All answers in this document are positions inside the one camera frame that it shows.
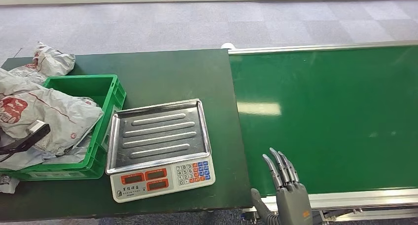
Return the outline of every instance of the green plastic crate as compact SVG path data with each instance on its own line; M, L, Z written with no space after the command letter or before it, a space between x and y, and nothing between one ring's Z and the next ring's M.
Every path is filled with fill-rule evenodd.
M70 96L90 97L102 107L104 114L94 126L86 157L79 163L38 164L0 173L22 181L100 178L106 165L110 119L115 111L122 109L126 97L117 75L51 76L43 85Z

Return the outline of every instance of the robot finger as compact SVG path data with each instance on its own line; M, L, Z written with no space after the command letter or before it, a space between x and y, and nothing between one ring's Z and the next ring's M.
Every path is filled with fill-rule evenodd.
M279 169L279 173L281 175L281 178L283 180L284 184L289 183L290 179L289 179L289 175L287 174L286 171L286 166L284 165L283 159L280 157L280 155L277 153L276 150L274 150L273 148L270 148L270 153L275 157L277 165L278 165L278 169Z
M273 183L276 187L276 191L278 192L283 187L283 182L280 178L280 174L277 172L276 166L274 165L273 161L267 155L263 155L263 159L270 169L270 173L272 174L273 178Z
M296 169L295 169L295 167L293 166L292 162L290 162L290 161L289 161L289 163L290 163L290 166L291 166L291 167L292 167L292 169L293 169L293 174L294 174L294 176L295 176L295 182L300 182L300 181L299 181L298 172L296 171Z
M289 174L290 181L294 182L296 180L295 173L293 171L293 167L291 166L289 160L286 158L286 156L282 152L278 151L277 153L281 156L281 159L283 160L283 163L286 166L286 171Z

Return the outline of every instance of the red logo on bag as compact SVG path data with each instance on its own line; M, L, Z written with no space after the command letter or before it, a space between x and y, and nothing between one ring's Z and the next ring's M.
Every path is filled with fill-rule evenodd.
M0 120L5 123L16 123L28 103L19 98L7 97L0 100Z

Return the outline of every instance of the robotic hand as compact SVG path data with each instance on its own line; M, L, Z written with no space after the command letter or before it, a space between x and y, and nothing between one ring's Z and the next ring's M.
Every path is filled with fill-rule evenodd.
M261 200L260 192L252 188L251 198L258 215L266 225L312 225L308 192L299 183L295 168L281 152L270 148L270 153L276 159L279 170L267 155L263 155L263 158L272 174L279 214L273 214Z

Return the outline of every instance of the scale keypad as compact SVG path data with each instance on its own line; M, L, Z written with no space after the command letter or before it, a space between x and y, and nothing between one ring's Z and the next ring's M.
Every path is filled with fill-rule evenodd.
M179 186L210 180L208 161L180 165L176 170Z

